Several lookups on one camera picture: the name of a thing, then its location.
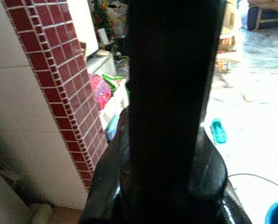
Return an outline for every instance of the blue slipper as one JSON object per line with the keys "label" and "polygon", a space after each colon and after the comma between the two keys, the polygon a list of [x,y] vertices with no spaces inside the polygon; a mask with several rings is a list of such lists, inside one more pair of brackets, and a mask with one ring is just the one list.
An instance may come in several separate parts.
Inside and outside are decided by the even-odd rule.
{"label": "blue slipper", "polygon": [[212,129],[215,144],[223,144],[227,141],[227,135],[222,126],[221,119],[213,119],[210,127]]}

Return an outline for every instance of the wire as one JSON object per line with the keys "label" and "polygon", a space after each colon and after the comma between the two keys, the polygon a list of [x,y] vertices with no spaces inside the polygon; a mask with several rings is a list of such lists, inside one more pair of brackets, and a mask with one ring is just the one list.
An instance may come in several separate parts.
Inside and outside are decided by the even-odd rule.
{"label": "wire", "polygon": [[276,184],[275,182],[270,181],[270,180],[268,180],[268,179],[266,179],[266,178],[264,178],[264,177],[262,177],[262,176],[258,176],[258,175],[255,175],[255,174],[232,174],[232,175],[229,175],[228,177],[239,176],[239,175],[255,176],[255,177],[261,178],[261,179],[263,179],[263,180],[266,180],[266,181],[268,181],[268,182],[270,182],[270,183],[273,183],[273,184],[275,184],[276,186],[278,186],[278,184]]}

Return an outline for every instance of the pink bag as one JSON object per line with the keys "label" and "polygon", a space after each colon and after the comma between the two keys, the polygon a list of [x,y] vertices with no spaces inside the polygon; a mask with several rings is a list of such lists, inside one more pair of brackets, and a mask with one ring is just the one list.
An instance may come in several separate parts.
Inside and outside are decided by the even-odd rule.
{"label": "pink bag", "polygon": [[90,75],[90,81],[97,100],[98,109],[102,110],[111,98],[110,86],[99,75]]}

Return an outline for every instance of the wicker chair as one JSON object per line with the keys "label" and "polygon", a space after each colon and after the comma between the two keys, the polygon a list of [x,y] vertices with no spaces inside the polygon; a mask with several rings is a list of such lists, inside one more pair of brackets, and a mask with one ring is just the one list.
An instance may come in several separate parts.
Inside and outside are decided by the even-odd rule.
{"label": "wicker chair", "polygon": [[230,72],[231,62],[241,62],[242,60],[242,42],[237,35],[241,26],[239,11],[235,4],[228,0],[216,56],[218,68],[225,73]]}

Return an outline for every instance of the tiled floor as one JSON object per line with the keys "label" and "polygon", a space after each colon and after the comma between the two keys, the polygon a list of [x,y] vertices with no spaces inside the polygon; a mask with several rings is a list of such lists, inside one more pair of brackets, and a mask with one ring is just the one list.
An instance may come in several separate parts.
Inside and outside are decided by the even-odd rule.
{"label": "tiled floor", "polygon": [[49,224],[78,224],[81,213],[81,210],[56,208]]}
{"label": "tiled floor", "polygon": [[[240,32],[245,60],[230,74],[216,70],[204,127],[212,138],[211,120],[221,118],[228,140],[216,147],[229,175],[250,173],[278,184],[278,29]],[[254,102],[243,99],[246,93]],[[252,223],[264,223],[278,187],[251,176],[230,180]]]}

